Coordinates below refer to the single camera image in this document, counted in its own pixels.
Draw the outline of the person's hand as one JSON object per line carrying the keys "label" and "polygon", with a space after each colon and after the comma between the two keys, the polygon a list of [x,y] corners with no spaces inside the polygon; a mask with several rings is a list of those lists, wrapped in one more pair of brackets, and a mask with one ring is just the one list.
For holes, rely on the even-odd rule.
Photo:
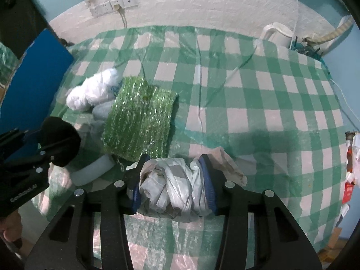
{"label": "person's hand", "polygon": [[18,210],[8,215],[8,217],[1,219],[0,228],[6,241],[12,243],[19,240],[21,238],[23,228],[21,215]]}

